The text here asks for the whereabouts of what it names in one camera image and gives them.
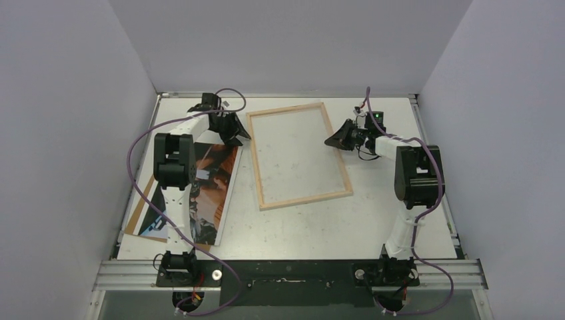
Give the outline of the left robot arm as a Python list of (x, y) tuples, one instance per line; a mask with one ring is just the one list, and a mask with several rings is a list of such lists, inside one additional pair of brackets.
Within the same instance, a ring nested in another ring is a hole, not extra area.
[(176, 127), (154, 138), (153, 177), (165, 200), (162, 218), (171, 228), (169, 245), (183, 240), (188, 249), (166, 251), (159, 267), (160, 273), (182, 287), (190, 287), (205, 278), (197, 261), (198, 247), (185, 235), (189, 218), (191, 188), (197, 180), (195, 141), (204, 132), (219, 134), (226, 146), (241, 146), (239, 137), (250, 135), (241, 124), (237, 112), (222, 106), (218, 93), (203, 93), (201, 102), (190, 108), (187, 116), (174, 121)]

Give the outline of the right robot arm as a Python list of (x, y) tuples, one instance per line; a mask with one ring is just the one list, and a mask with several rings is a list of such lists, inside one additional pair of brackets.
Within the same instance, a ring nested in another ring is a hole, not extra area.
[(387, 133), (382, 111), (354, 108), (356, 119), (347, 119), (325, 145), (343, 151), (368, 150), (372, 159), (394, 162), (394, 193), (400, 201), (392, 231), (383, 245), (376, 265), (362, 268), (370, 285), (413, 284), (418, 273), (414, 248), (419, 228), (444, 195), (440, 150), (417, 137), (404, 138)]

